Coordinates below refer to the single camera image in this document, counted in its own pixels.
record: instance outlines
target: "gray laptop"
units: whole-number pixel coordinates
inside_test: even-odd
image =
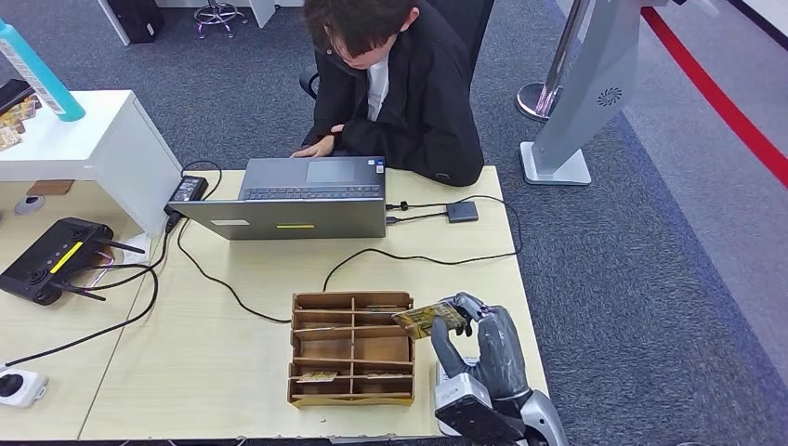
[[[386,237],[384,160],[253,159],[238,200],[169,205],[229,240]]]

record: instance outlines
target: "teal bottle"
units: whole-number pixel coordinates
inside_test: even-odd
[[[85,116],[85,109],[74,99],[68,88],[49,70],[13,26],[0,19],[0,53],[35,90],[38,98],[52,109],[61,121],[76,121]]]

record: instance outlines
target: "hand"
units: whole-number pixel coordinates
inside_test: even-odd
[[[309,156],[328,156],[334,151],[334,135],[326,135],[322,137],[316,144],[301,149],[290,155],[291,158],[306,158]]]

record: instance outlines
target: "black cable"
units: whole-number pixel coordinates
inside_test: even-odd
[[[424,203],[424,204],[408,204],[408,202],[400,202],[400,204],[386,204],[387,211],[401,210],[407,211],[408,209],[419,209],[422,207],[438,207],[446,206],[450,203]]]
[[[217,184],[216,184],[216,185],[214,185],[214,187],[211,189],[211,191],[209,191],[209,192],[208,192],[208,193],[207,193],[207,194],[206,194],[206,195],[203,197],[203,200],[206,200],[208,197],[210,197],[210,196],[211,196],[211,195],[212,195],[212,194],[213,194],[213,193],[214,193],[214,192],[217,190],[217,188],[219,187],[219,184],[221,184],[221,180],[222,180],[222,169],[221,169],[221,167],[219,167],[219,165],[218,165],[218,164],[214,163],[213,161],[208,161],[208,160],[199,160],[199,161],[194,161],[194,162],[192,162],[192,163],[189,163],[189,164],[186,164],[186,165],[184,165],[184,166],[183,166],[183,168],[181,168],[181,169],[180,169],[180,175],[183,177],[183,173],[186,171],[186,169],[187,169],[188,167],[191,167],[191,166],[193,166],[193,165],[195,165],[195,164],[199,164],[199,163],[207,163],[207,164],[211,164],[213,167],[215,167],[215,168],[217,169],[217,171],[218,171],[218,173],[219,173],[219,178],[218,178],[218,180],[217,180]],[[254,311],[253,309],[251,309],[251,308],[247,307],[247,306],[246,306],[246,305],[243,303],[243,301],[241,300],[241,298],[238,296],[238,293],[236,293],[236,292],[235,292],[235,289],[234,289],[234,288],[232,288],[232,286],[230,286],[230,285],[229,285],[228,283],[226,283],[226,282],[223,282],[223,281],[221,281],[221,280],[219,280],[219,279],[217,279],[217,278],[215,278],[215,277],[212,277],[212,276],[208,275],[208,274],[207,274],[207,273],[204,271],[203,267],[201,267],[201,266],[200,266],[200,264],[197,262],[197,260],[196,260],[196,259],[195,259],[193,256],[191,256],[191,254],[189,254],[189,252],[188,252],[188,251],[186,251],[186,248],[184,248],[184,247],[183,247],[183,243],[182,243],[182,239],[183,239],[183,231],[186,229],[186,225],[187,225],[188,223],[189,223],[189,220],[186,218],[186,219],[185,219],[185,221],[183,222],[183,226],[181,226],[181,227],[180,227],[180,230],[179,230],[179,231],[178,231],[178,233],[177,233],[177,247],[178,247],[178,249],[180,249],[180,252],[181,252],[181,253],[183,253],[183,255],[184,255],[184,256],[186,256],[186,257],[187,257],[189,260],[191,260],[191,263],[193,263],[193,264],[194,264],[194,266],[195,266],[195,267],[197,267],[197,270],[198,270],[198,271],[200,271],[200,274],[202,274],[202,275],[203,275],[203,277],[205,277],[207,280],[209,280],[209,281],[211,281],[211,282],[216,282],[216,283],[219,283],[219,284],[221,284],[221,285],[224,285],[224,287],[225,287],[225,288],[227,288],[228,290],[230,290],[230,292],[232,293],[232,296],[233,296],[233,297],[235,297],[235,301],[236,301],[236,302],[238,302],[238,305],[240,305],[240,306],[241,306],[241,308],[245,309],[246,311],[248,311],[248,312],[250,312],[250,313],[254,314],[255,316],[259,316],[260,318],[263,318],[263,319],[265,319],[265,320],[267,320],[267,321],[272,321],[272,322],[277,322],[277,323],[290,323],[290,320],[289,320],[289,319],[276,319],[276,318],[273,318],[273,317],[271,317],[271,316],[267,316],[267,315],[265,315],[265,314],[263,314],[263,313],[259,313],[259,312],[257,312],[257,311]]]
[[[227,288],[228,290],[230,290],[230,292],[232,293],[232,296],[233,296],[233,297],[235,297],[235,301],[236,301],[236,302],[238,302],[238,305],[240,305],[240,306],[241,306],[241,308],[245,309],[246,311],[248,311],[248,312],[250,312],[250,313],[254,314],[255,316],[259,316],[259,317],[261,317],[261,318],[265,319],[266,321],[277,322],[277,323],[290,323],[290,320],[289,320],[289,319],[277,319],[277,318],[273,318],[273,317],[271,317],[271,316],[267,316],[267,315],[265,315],[265,314],[263,314],[263,313],[259,313],[259,312],[257,312],[257,311],[254,311],[253,309],[251,309],[251,308],[247,307],[247,306],[246,306],[246,305],[243,303],[243,301],[241,300],[241,298],[238,296],[238,293],[236,293],[236,292],[235,292],[235,289],[233,289],[233,288],[232,288],[232,286],[230,286],[230,285],[229,285],[228,283],[226,283],[226,282],[223,282],[223,281],[221,281],[220,279],[217,279],[217,278],[215,278],[215,277],[212,277],[212,276],[208,275],[208,274],[207,274],[207,273],[206,273],[206,272],[203,270],[203,267],[201,267],[201,266],[200,266],[200,264],[199,264],[199,263],[197,263],[197,260],[195,260],[195,259],[194,259],[194,257],[192,257],[192,256],[191,256],[191,254],[189,254],[189,252],[187,252],[187,251],[186,251],[186,248],[184,248],[184,247],[183,247],[183,244],[181,243],[181,239],[183,238],[183,230],[186,228],[186,223],[188,223],[188,220],[187,220],[187,222],[185,222],[185,223],[183,224],[183,226],[181,226],[181,227],[180,227],[180,230],[179,230],[179,231],[178,231],[178,233],[177,233],[177,247],[178,247],[178,249],[180,249],[180,252],[182,252],[182,253],[183,253],[183,254],[184,254],[186,257],[188,257],[188,258],[189,258],[189,260],[191,260],[191,263],[193,263],[193,264],[194,264],[194,266],[195,266],[195,267],[197,267],[197,270],[198,270],[198,271],[200,271],[200,274],[202,274],[202,275],[203,275],[203,277],[205,277],[207,280],[209,280],[209,281],[211,281],[211,282],[216,282],[216,283],[219,283],[220,285],[223,285],[225,288]]]
[[[436,212],[434,214],[424,214],[422,216],[407,216],[405,218],[399,218],[396,216],[387,216],[386,217],[386,224],[393,225],[395,223],[401,223],[402,221],[412,221],[412,220],[420,220],[422,218],[430,218],[433,216],[448,216],[448,212]]]
[[[130,277],[127,277],[127,278],[125,278],[125,279],[123,279],[123,280],[121,280],[119,282],[108,283],[106,285],[92,286],[92,287],[77,287],[77,286],[70,285],[68,283],[68,277],[66,278],[66,284],[70,285],[71,288],[74,288],[74,289],[77,289],[77,290],[81,290],[81,291],[101,291],[101,290],[108,290],[108,289],[114,288],[116,286],[124,285],[126,283],[129,283],[129,282],[131,282],[131,281],[143,276],[144,274],[149,274],[150,273],[150,275],[153,277],[153,295],[151,297],[151,302],[148,304],[147,307],[145,307],[145,309],[142,310],[141,313],[139,313],[137,316],[135,316],[132,319],[128,319],[126,321],[117,323],[117,324],[113,325],[112,327],[105,328],[104,330],[101,330],[100,332],[95,332],[93,334],[90,334],[90,335],[85,336],[83,338],[77,339],[76,341],[70,342],[68,344],[65,344],[65,345],[57,347],[57,348],[52,348],[50,350],[47,350],[47,351],[44,351],[44,352],[41,352],[41,353],[38,353],[38,354],[35,354],[35,355],[32,355],[32,356],[28,356],[26,358],[21,358],[21,359],[18,359],[18,360],[7,362],[4,365],[6,367],[13,367],[14,365],[21,364],[23,362],[37,360],[38,358],[43,358],[44,356],[49,356],[51,354],[58,353],[59,351],[65,350],[66,348],[71,348],[71,347],[77,346],[77,345],[82,344],[82,343],[84,343],[86,341],[89,341],[89,340],[91,340],[93,338],[99,337],[101,335],[105,335],[105,334],[107,334],[107,333],[109,333],[111,331],[114,331],[114,330],[117,330],[119,328],[125,327],[128,324],[131,324],[131,323],[134,323],[136,321],[139,321],[143,316],[148,314],[151,311],[151,309],[153,309],[153,305],[156,303],[156,298],[159,295],[159,276],[156,274],[156,272],[153,269],[158,267],[164,261],[164,258],[166,257],[167,245],[169,244],[168,241],[169,241],[170,232],[172,232],[172,229],[174,228],[172,225],[170,225],[171,221],[173,221],[173,218],[170,218],[170,219],[167,220],[167,226],[166,226],[166,229],[164,230],[164,239],[162,240],[162,243],[163,243],[163,245],[162,245],[162,253],[159,255],[159,258],[156,259],[156,261],[153,262],[152,264],[150,264],[150,265],[140,265],[140,264],[136,264],[135,263],[135,264],[130,264],[130,265],[106,265],[106,266],[85,267],[85,268],[73,271],[72,274],[74,274],[75,272],[80,271],[80,270],[89,270],[89,269],[142,269],[141,272],[139,272],[137,274],[134,274],[134,275],[132,275]]]
[[[23,362],[37,360],[39,358],[43,358],[44,356],[49,356],[51,354],[58,353],[59,351],[65,350],[66,348],[71,348],[71,347],[74,347],[74,346],[78,346],[78,345],[80,345],[80,344],[82,344],[84,342],[87,342],[87,341],[89,341],[89,340],[91,340],[93,338],[99,337],[101,335],[105,335],[105,334],[107,334],[107,333],[109,333],[111,331],[114,331],[114,330],[117,330],[119,328],[125,327],[125,326],[127,326],[127,325],[129,325],[131,323],[134,323],[134,322],[139,321],[140,319],[142,319],[146,314],[148,314],[151,311],[151,309],[153,309],[153,306],[156,304],[156,298],[159,295],[159,277],[156,275],[156,271],[151,269],[151,267],[149,267],[148,265],[125,265],[125,266],[127,266],[129,268],[135,267],[135,268],[144,269],[145,272],[150,273],[150,275],[153,277],[153,293],[152,293],[152,296],[151,296],[151,302],[148,304],[147,307],[145,307],[145,309],[142,310],[142,312],[140,312],[137,316],[135,316],[132,319],[128,319],[126,321],[117,323],[117,324],[113,325],[112,327],[105,328],[104,330],[101,330],[100,332],[95,332],[95,333],[90,334],[88,336],[85,336],[83,338],[80,338],[80,339],[77,339],[75,341],[72,341],[72,342],[70,342],[68,344],[62,345],[60,347],[52,348],[50,350],[43,351],[41,353],[37,353],[35,355],[28,356],[26,358],[20,358],[18,360],[14,360],[14,361],[11,361],[11,362],[6,362],[5,366],[6,367],[13,367],[13,366],[15,366],[17,364],[21,364]],[[95,291],[95,288],[87,288],[86,290],[87,291]]]
[[[453,203],[432,203],[432,204],[414,204],[414,205],[408,205],[406,202],[403,202],[403,203],[404,203],[404,208],[407,209],[408,207],[430,207],[430,206],[442,206],[442,205],[449,205],[449,204],[455,204],[455,203],[462,203],[462,202],[466,202],[466,201],[474,199],[474,198],[486,198],[486,199],[489,199],[489,200],[497,201],[498,203],[504,205],[506,207],[506,209],[512,211],[512,213],[515,216],[515,221],[517,222],[517,232],[518,232],[518,243],[517,243],[517,245],[515,245],[515,250],[514,251],[512,251],[511,253],[496,254],[496,255],[492,255],[492,256],[480,256],[480,257],[466,258],[464,260],[447,261],[447,260],[436,260],[434,258],[427,257],[427,256],[397,256],[397,255],[394,255],[394,254],[391,254],[391,253],[387,253],[386,251],[381,251],[381,250],[376,249],[376,248],[366,248],[366,249],[362,249],[359,252],[351,255],[350,257],[346,258],[345,260],[342,260],[342,262],[340,262],[338,265],[336,265],[334,267],[334,269],[332,269],[331,272],[328,273],[328,276],[325,277],[325,281],[323,281],[323,283],[322,283],[322,290],[325,291],[328,288],[328,282],[331,280],[331,277],[334,275],[334,273],[338,269],[342,268],[342,266],[344,266],[350,260],[352,260],[352,259],[354,259],[354,258],[356,258],[356,257],[358,257],[358,256],[360,256],[360,255],[362,255],[364,253],[377,253],[377,254],[379,254],[381,256],[386,256],[388,258],[393,258],[395,260],[425,260],[427,262],[436,263],[438,265],[445,265],[445,266],[464,265],[465,263],[480,262],[482,260],[493,260],[493,259],[496,259],[496,258],[502,258],[502,257],[518,255],[522,251],[522,245],[523,245],[523,242],[522,242],[522,230],[521,230],[520,221],[519,221],[519,213],[517,212],[517,209],[515,209],[511,204],[501,200],[500,198],[496,198],[496,197],[493,197],[491,195],[477,194],[477,195],[471,195],[469,197],[466,197],[466,198],[464,198],[462,200],[458,200],[458,201],[453,202]]]
[[[186,164],[186,165],[184,165],[183,167],[180,168],[180,177],[183,178],[184,172],[186,172],[186,169],[188,169],[189,167],[192,167],[195,164],[202,164],[202,163],[211,164],[213,167],[215,167],[217,169],[217,172],[219,173],[219,179],[217,180],[217,184],[215,184],[214,187],[207,194],[205,194],[205,196],[203,197],[203,200],[207,200],[208,197],[210,197],[211,195],[214,194],[214,192],[217,191],[217,188],[219,187],[219,184],[221,184],[222,168],[219,167],[219,164],[216,164],[216,163],[214,163],[213,161],[210,161],[210,160],[192,161],[191,163]]]
[[[148,269],[154,269],[154,268],[158,267],[164,261],[164,257],[166,256],[166,252],[167,252],[167,245],[168,245],[167,240],[169,239],[169,234],[175,228],[175,225],[177,224],[177,222],[179,220],[180,220],[180,215],[179,214],[172,214],[167,219],[167,223],[166,223],[166,225],[164,227],[164,240],[163,240],[164,245],[162,246],[162,253],[159,255],[159,258],[155,262],[153,262],[151,265],[148,266]],[[133,268],[134,266],[135,265],[109,265],[109,266],[84,267],[82,269],[77,269],[75,271],[72,271],[72,274],[74,274],[76,272],[79,272],[81,270],[90,270],[90,269],[126,269],[126,268]],[[143,276],[143,275],[145,275],[147,273],[148,273],[147,270],[142,270],[142,271],[138,272],[137,274],[129,276],[129,277],[127,277],[127,278],[125,278],[125,279],[123,279],[123,280],[121,280],[119,282],[108,283],[106,285],[96,286],[96,287],[93,287],[93,288],[83,288],[83,287],[78,287],[78,286],[71,285],[69,283],[69,280],[68,280],[69,277],[71,277],[71,275],[69,275],[66,278],[66,284],[70,285],[71,288],[75,288],[75,289],[82,290],[82,291],[101,291],[101,290],[108,290],[110,288],[114,288],[116,286],[120,286],[120,285],[129,283],[129,282],[132,282],[137,277]]]

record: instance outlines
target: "red line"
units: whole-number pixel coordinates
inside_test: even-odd
[[[736,104],[720,89],[714,79],[703,69],[700,63],[682,45],[678,37],[668,28],[663,18],[653,7],[643,7],[640,11],[643,19],[657,34],[663,45],[673,56],[681,70],[689,77],[701,94],[716,110],[717,114],[739,136],[744,145],[763,163],[766,168],[788,188],[788,158],[786,158],[771,141],[761,133],[747,116],[736,107]]]

